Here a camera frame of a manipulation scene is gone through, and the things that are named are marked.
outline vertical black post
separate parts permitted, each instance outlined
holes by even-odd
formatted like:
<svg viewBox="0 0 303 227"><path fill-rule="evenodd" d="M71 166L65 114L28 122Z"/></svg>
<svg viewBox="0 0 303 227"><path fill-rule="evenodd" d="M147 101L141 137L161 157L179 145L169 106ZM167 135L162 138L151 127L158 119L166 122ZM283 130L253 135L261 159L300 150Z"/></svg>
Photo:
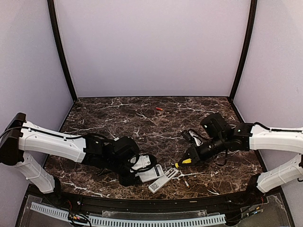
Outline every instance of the vertical black post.
<svg viewBox="0 0 303 227"><path fill-rule="evenodd" d="M75 88L72 84L71 75L70 75L70 72L68 70L65 55L64 55L64 51L63 51L63 46L62 46L62 42L61 42L61 38L60 38L54 1L53 0L47 0L47 3L48 3L49 16L50 16L51 23L52 23L52 28L53 28L53 36L55 38L55 42L56 42L57 51L58 51L58 55L59 55L59 58L60 58L61 66L62 66L62 69L63 69L63 73L64 73L64 76L65 76L65 80L66 80L68 89L70 91L71 97L72 97L73 101L75 102L78 98L77 98L77 95L76 95Z"/></svg>
<svg viewBox="0 0 303 227"><path fill-rule="evenodd" d="M233 85L232 85L232 91L231 91L231 94L229 95L229 98L231 99L231 101L233 101L233 99L236 96L237 89L238 89L238 86L239 86L239 83L240 83L240 79L241 79L241 76L242 76L242 73L243 73L244 64L245 64L248 49L249 49L249 46L250 46L250 39L251 39L252 29L254 27L255 15L256 15L256 10L257 10L257 1L258 0L251 0L251 2L250 2L250 14L249 14L249 17L248 17L248 23L247 23L247 28L246 28L246 34L245 34L245 38L244 38L242 53L241 53L241 57L240 57L236 77L235 77L235 80L234 80Z"/></svg>

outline marble surface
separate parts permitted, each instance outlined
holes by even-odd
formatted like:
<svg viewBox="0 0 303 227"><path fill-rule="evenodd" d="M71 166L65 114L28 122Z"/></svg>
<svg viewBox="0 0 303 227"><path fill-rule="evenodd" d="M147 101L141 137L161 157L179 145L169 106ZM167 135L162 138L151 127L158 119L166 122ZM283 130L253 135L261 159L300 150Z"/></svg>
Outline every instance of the marble surface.
<svg viewBox="0 0 303 227"><path fill-rule="evenodd" d="M207 134L200 121L219 112L229 124L239 121L224 97L115 97L81 98L71 110L61 132L82 135L97 132L109 138L130 136L141 153L157 157L163 168L179 161L190 146L180 135L184 129ZM224 161L224 153L216 158ZM117 175L97 176L99 169L50 156L45 169L57 176L65 192L117 199L185 199L243 191L250 177L261 172L253 151L229 152L225 166L213 160L203 166L181 168L177 175L157 193L148 190L151 182L123 187ZM184 179L189 183L187 188Z"/></svg>

